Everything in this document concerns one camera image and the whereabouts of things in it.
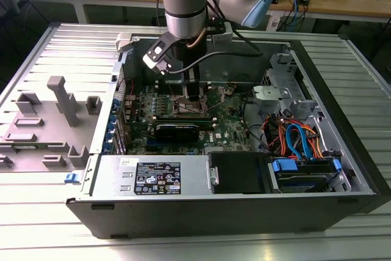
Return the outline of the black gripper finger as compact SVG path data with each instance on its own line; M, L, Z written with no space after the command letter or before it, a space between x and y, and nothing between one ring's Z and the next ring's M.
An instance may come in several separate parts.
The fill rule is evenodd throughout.
M199 100L200 88L199 88L199 79L200 72L199 70L189 70L188 72L183 73L186 85L186 93L190 101Z

